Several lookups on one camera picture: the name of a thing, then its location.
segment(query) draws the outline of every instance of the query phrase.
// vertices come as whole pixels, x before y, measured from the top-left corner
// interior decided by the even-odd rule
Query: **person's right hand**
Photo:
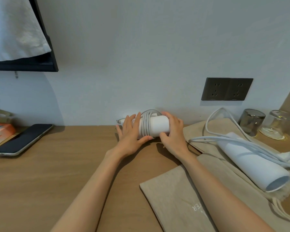
[[[184,122],[168,112],[162,114],[169,119],[170,134],[167,136],[165,133],[160,133],[160,139],[168,151],[179,159],[189,152],[183,133]]]

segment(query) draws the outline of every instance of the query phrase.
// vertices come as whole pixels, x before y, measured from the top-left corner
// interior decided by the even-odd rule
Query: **beige cloth bag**
[[[208,129],[215,133],[227,134],[229,132],[234,132],[240,137],[247,140],[247,138],[240,132],[237,126],[229,119],[215,119],[209,121]],[[205,121],[187,126],[184,128],[184,136],[186,141],[188,142],[189,139],[194,137],[201,137],[201,136],[213,136],[212,134],[205,131]],[[271,150],[272,152],[279,153],[275,149],[267,146],[266,144],[251,138],[250,141],[253,141],[259,145],[266,147],[267,149]],[[228,168],[230,168],[236,175],[241,177],[247,183],[249,183],[253,188],[259,191],[264,197],[266,197],[270,202],[272,202],[277,210],[278,213],[290,220],[290,215],[288,215],[282,208],[280,201],[284,200],[290,195],[290,182],[288,182],[283,188],[278,191],[267,193],[260,190],[233,162],[232,160],[216,145],[215,142],[212,143],[190,143],[193,147],[198,149],[202,153],[210,153],[213,156],[219,158]]]
[[[198,160],[275,231],[290,232],[290,222],[219,158],[203,154]],[[184,166],[141,183],[140,188],[165,232],[218,231]]]

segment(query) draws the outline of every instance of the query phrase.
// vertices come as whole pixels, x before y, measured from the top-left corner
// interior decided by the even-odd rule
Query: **smartphone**
[[[0,146],[0,156],[17,156],[46,134],[54,125],[35,124]]]

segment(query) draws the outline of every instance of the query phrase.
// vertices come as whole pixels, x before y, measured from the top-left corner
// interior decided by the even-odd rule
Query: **white wall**
[[[59,73],[0,72],[22,124],[105,125],[168,110],[278,109],[290,91],[290,0],[38,0]],[[207,101],[207,77],[254,78],[243,102]]]

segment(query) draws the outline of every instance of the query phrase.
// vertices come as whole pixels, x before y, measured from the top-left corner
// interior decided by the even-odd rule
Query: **forearm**
[[[52,232],[95,231],[120,158],[106,155],[100,166],[52,229]]]
[[[212,175],[193,154],[187,152],[180,156],[179,160],[189,172],[220,232],[273,231],[262,218]]]

